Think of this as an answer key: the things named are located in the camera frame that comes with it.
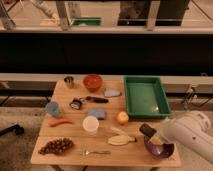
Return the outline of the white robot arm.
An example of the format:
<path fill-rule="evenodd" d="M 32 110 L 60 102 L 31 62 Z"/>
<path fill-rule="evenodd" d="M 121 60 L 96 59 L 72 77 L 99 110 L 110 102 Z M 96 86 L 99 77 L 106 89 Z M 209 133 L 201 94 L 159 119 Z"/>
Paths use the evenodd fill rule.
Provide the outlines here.
<path fill-rule="evenodd" d="M 190 111 L 166 118 L 156 127 L 143 123 L 139 131 L 144 135 L 146 150 L 157 159 L 169 158 L 174 153 L 174 143 L 179 142 L 213 164 L 213 137 L 207 134 L 211 126 L 204 113 Z"/>

